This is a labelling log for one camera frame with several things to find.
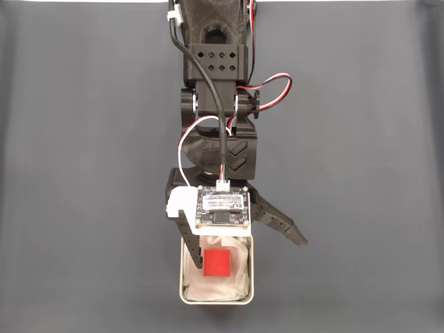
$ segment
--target red and white wire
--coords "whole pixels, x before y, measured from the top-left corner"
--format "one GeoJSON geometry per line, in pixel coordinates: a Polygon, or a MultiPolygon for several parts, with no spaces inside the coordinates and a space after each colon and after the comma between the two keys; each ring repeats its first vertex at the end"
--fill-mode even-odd
{"type": "MultiPolygon", "coordinates": [[[[187,128],[187,130],[185,131],[185,133],[183,133],[183,136],[180,138],[180,141],[179,141],[179,145],[178,145],[178,164],[179,164],[179,171],[180,171],[180,174],[181,174],[182,177],[183,177],[183,180],[187,183],[187,186],[191,186],[191,185],[189,184],[189,181],[188,181],[187,177],[185,176],[185,174],[184,174],[184,172],[183,172],[183,168],[182,168],[182,158],[181,158],[181,156],[180,156],[180,153],[181,153],[181,151],[182,151],[182,144],[183,144],[185,138],[188,136],[188,134],[189,134],[189,133],[190,133],[190,132],[191,132],[191,131],[192,131],[192,130],[193,130],[193,129],[199,124],[199,123],[201,123],[202,121],[207,120],[207,119],[216,119],[216,120],[219,120],[219,118],[216,117],[216,116],[204,116],[204,117],[201,117],[201,118],[197,119],[195,122],[193,122],[193,123],[190,125],[190,127],[187,128]]],[[[231,129],[228,128],[228,127],[225,127],[225,129],[226,129],[226,131],[228,132],[229,136],[232,136],[231,129]]]]}
{"type": "Polygon", "coordinates": [[[259,107],[259,111],[264,111],[264,110],[272,108],[273,106],[278,104],[289,93],[289,91],[291,89],[291,84],[293,83],[290,75],[288,75],[287,73],[278,73],[278,74],[271,76],[270,78],[267,78],[261,85],[247,85],[244,87],[237,87],[237,89],[256,90],[256,89],[262,88],[267,83],[270,83],[271,81],[277,80],[279,78],[287,78],[289,82],[287,83],[287,86],[285,87],[285,89],[281,93],[281,95],[279,95],[279,97],[277,97],[276,99],[272,100],[271,102],[269,102],[267,104],[263,104],[259,107]]]}

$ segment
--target gray surface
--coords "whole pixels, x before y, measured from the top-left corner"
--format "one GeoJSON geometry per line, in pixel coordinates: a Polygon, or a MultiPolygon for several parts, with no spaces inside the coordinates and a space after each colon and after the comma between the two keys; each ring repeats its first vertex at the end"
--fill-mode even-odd
{"type": "MultiPolygon", "coordinates": [[[[0,332],[442,332],[444,223],[416,5],[260,4],[255,82],[294,77],[255,123],[256,295],[178,295],[164,219],[181,57],[165,4],[14,3],[0,332]]],[[[261,91],[269,100],[282,89],[261,91]]]]}

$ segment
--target red cube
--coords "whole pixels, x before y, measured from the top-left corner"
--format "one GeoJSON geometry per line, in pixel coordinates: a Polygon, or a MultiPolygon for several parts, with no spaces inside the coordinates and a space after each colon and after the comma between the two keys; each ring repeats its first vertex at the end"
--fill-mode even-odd
{"type": "Polygon", "coordinates": [[[203,276],[230,276],[230,250],[205,250],[203,276]]]}

